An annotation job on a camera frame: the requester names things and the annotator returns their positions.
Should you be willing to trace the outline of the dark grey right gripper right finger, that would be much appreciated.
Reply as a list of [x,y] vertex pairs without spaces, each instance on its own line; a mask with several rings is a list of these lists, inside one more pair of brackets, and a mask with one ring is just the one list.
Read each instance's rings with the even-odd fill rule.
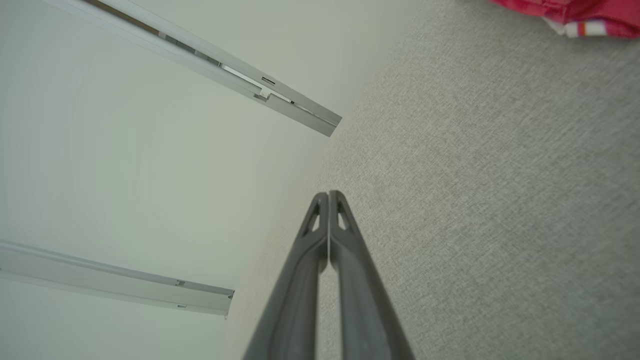
[[330,191],[330,262],[338,273],[342,358],[415,358],[346,196]]

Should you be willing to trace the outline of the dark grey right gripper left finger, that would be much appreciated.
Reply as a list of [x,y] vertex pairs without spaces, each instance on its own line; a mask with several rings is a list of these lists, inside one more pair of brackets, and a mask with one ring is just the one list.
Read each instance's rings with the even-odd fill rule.
[[245,360],[313,360],[318,278],[329,248],[329,195],[311,200],[285,264],[243,355]]

